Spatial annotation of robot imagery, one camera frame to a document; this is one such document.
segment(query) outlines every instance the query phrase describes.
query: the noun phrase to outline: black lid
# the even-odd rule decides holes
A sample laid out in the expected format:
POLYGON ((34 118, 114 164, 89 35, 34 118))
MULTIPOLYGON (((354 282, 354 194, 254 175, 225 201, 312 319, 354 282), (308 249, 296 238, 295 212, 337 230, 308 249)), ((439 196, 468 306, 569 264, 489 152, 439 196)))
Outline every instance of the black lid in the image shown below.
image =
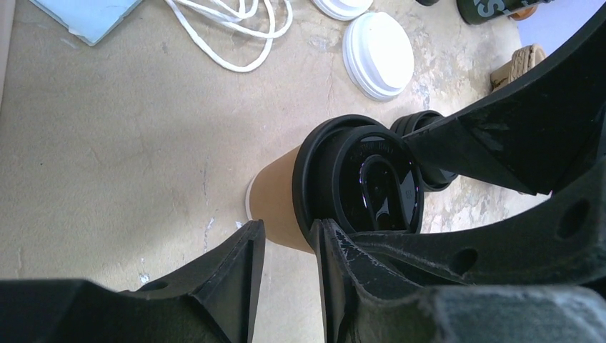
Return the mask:
MULTIPOLYGON (((433 124, 442 118, 444 118, 444 116, 436 111, 421 111, 409 116, 403 116, 396 120, 396 122, 393 123, 391 130, 400 136, 406 136, 411 132, 433 124)), ((426 192, 443 191, 459 176, 459 174, 451 171, 424 165, 422 156, 415 156, 415 160, 419 163, 424 190, 426 192)))
POLYGON ((419 169, 401 137, 363 116, 318 126, 301 145, 293 204, 307 236, 313 219, 333 218, 348 233, 420 231, 419 169))
POLYGON ((423 6, 431 6, 437 4, 439 0, 417 0, 417 2, 423 6))

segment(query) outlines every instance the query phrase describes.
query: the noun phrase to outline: beige floor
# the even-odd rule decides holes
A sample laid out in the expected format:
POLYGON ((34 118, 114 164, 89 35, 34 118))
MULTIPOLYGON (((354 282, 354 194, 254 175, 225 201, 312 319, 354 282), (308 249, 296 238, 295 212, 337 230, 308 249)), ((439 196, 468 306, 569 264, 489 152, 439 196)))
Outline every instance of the beige floor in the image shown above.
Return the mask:
MULTIPOLYGON (((486 95, 489 72, 520 47, 514 22, 467 26, 454 0, 377 0, 416 59, 404 93, 379 104, 347 77, 346 24, 308 0, 292 4, 293 27, 266 63, 238 75, 201 53, 161 0, 93 48, 18 0, 0 113, 0 277, 136 289, 234 232, 248 181, 321 121, 451 114, 486 95)), ((258 53, 258 41, 188 16, 226 58, 258 53)), ((460 178, 428 196, 424 231, 478 227, 543 199, 460 178)), ((255 342, 321 341, 314 257, 268 242, 255 342)))

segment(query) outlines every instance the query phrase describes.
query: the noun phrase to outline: white plastic lid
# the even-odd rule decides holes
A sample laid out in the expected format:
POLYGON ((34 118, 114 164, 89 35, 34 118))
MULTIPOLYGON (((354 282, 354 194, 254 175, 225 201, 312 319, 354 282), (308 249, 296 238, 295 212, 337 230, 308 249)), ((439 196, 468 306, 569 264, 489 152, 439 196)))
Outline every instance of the white plastic lid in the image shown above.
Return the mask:
POLYGON ((377 101, 402 93, 414 71, 406 32, 383 12, 366 13, 349 25, 343 38, 343 61, 354 84, 377 101))
POLYGON ((327 16, 337 20, 352 20, 364 13, 372 0, 313 0, 327 16))

